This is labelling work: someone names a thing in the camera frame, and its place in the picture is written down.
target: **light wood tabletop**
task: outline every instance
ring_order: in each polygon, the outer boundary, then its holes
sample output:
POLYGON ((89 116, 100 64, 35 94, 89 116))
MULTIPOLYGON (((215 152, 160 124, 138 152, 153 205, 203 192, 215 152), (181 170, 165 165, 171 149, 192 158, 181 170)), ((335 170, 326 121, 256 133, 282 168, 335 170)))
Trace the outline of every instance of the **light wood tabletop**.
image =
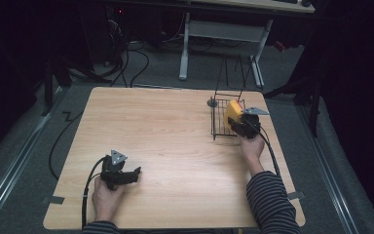
MULTIPOLYGON (((92 90, 44 219, 48 229, 80 229, 83 190, 96 161, 111 149, 128 157, 124 172, 141 167, 115 217, 120 228, 254 227, 245 197, 250 179, 234 136, 211 134, 214 91, 95 88, 92 90)), ((243 92, 246 107, 268 111, 262 94, 243 92)), ((260 115, 288 193, 295 188, 270 115, 260 115)), ((274 172, 267 147, 261 161, 274 172)), ((101 165, 95 170, 101 171, 101 165)), ((90 184, 89 196, 94 190, 90 184)), ((296 221, 305 223, 297 199, 296 221)), ((91 197, 88 222, 94 220, 91 197)))
POLYGON ((313 13, 314 6, 304 7, 301 0, 297 3, 285 3, 274 0, 190 0, 191 2, 201 2, 219 5, 231 5, 236 7, 248 7, 273 11, 284 11, 294 13, 313 13))

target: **hand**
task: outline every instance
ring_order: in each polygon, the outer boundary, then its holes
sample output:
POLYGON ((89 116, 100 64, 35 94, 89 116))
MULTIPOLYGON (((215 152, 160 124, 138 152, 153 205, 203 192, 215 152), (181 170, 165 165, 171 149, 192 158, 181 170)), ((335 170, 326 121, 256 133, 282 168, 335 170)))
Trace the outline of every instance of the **hand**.
POLYGON ((238 135, 238 138, 240 140, 244 160, 247 163, 251 176, 264 172, 264 168, 260 163, 260 155, 265 145, 263 138, 260 135, 252 139, 247 139, 238 135))
POLYGON ((113 191, 107 187, 105 181, 98 176, 95 178, 93 192, 93 207, 95 208, 95 221, 112 221, 120 206, 126 185, 120 185, 113 191))

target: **striped shirt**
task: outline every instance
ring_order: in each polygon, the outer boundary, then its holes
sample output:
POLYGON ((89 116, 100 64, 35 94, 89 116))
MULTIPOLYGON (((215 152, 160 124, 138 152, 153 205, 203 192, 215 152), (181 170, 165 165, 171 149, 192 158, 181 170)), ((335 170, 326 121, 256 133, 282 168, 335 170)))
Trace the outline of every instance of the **striped shirt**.
MULTIPOLYGON (((281 178, 271 172, 255 175, 247 185, 247 200, 261 233, 300 233, 296 210, 287 198, 281 178)), ((119 233, 108 221, 95 221, 84 227, 84 234, 119 233)))

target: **dark sleeve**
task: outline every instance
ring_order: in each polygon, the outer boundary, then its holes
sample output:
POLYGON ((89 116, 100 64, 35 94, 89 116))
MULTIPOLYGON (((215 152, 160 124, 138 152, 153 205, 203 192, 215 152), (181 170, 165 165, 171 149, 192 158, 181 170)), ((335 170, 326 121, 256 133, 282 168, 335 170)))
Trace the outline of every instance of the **dark sleeve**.
POLYGON ((118 231, 117 226, 109 221, 94 221, 83 229, 83 234, 118 234, 120 233, 118 231))
POLYGON ((300 233, 296 210, 280 177, 271 172, 259 173, 248 183, 246 193, 261 233, 300 233))

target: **yellow object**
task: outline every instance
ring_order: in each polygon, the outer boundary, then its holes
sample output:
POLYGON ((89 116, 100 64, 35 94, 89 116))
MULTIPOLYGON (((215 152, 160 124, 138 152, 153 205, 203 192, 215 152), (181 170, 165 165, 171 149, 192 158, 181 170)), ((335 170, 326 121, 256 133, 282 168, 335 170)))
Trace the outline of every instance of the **yellow object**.
POLYGON ((224 113, 224 125, 226 128, 231 128, 228 122, 228 117, 240 123, 240 116, 242 115, 242 106, 236 99, 232 99, 227 103, 226 112, 224 113))

